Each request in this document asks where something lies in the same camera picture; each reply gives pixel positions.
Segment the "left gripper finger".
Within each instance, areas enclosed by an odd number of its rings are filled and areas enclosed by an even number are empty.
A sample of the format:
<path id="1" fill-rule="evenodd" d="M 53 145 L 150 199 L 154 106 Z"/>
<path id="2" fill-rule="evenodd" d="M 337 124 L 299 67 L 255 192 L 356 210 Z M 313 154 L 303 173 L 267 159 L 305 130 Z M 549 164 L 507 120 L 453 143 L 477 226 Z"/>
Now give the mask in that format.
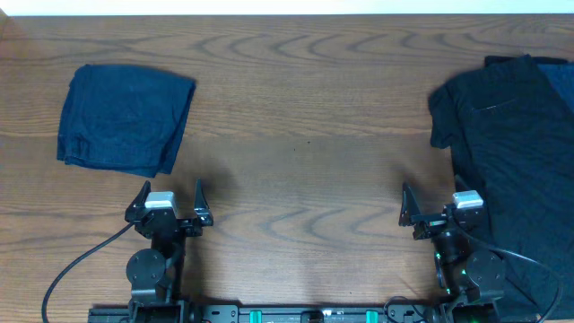
<path id="1" fill-rule="evenodd" d="M 151 182 L 146 180 L 136 195 L 135 199 L 125 210 L 125 221 L 127 223 L 137 223 L 147 214 L 145 201 L 151 193 Z"/>
<path id="2" fill-rule="evenodd" d="M 194 211 L 202 226 L 213 226 L 213 214 L 204 196 L 201 179 L 196 180 Z"/>

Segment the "black shorts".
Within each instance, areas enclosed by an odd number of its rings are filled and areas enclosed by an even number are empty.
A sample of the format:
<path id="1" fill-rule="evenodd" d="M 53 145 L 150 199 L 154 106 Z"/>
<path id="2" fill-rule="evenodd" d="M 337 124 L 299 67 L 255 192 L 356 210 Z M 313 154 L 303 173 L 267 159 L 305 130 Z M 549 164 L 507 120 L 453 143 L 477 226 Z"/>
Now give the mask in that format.
<path id="1" fill-rule="evenodd" d="M 473 235 L 506 249 L 504 316 L 573 316 L 573 110 L 538 65 L 484 65 L 429 98 L 430 143 L 486 204 Z"/>

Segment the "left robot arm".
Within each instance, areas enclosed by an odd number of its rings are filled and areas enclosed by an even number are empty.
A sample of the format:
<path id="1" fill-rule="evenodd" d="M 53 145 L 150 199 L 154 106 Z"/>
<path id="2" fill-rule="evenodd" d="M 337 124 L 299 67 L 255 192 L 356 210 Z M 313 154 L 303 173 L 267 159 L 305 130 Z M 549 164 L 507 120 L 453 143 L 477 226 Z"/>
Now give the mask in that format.
<path id="1" fill-rule="evenodd" d="M 125 220 L 151 241 L 148 249 L 134 253 L 126 264 L 131 284 L 128 304 L 130 322 L 200 322 L 201 310 L 183 298 L 181 283 L 186 240 L 199 237 L 213 225 L 213 215 L 204 197 L 202 182 L 196 182 L 195 216 L 178 218 L 175 194 L 153 192 L 145 182 L 125 211 Z"/>

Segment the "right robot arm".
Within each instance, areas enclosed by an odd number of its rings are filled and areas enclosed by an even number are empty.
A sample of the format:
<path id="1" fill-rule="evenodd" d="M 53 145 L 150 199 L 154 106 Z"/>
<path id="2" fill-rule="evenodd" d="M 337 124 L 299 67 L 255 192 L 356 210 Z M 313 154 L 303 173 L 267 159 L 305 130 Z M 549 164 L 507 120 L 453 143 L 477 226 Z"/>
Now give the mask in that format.
<path id="1" fill-rule="evenodd" d="M 412 188 L 402 186 L 398 224 L 413 228 L 415 240 L 429 239 L 439 287 L 447 295 L 421 314 L 424 322 L 496 321 L 494 302 L 503 297 L 504 260 L 471 241 L 468 231 L 484 217 L 484 201 L 475 190 L 456 192 L 452 202 L 424 214 Z"/>

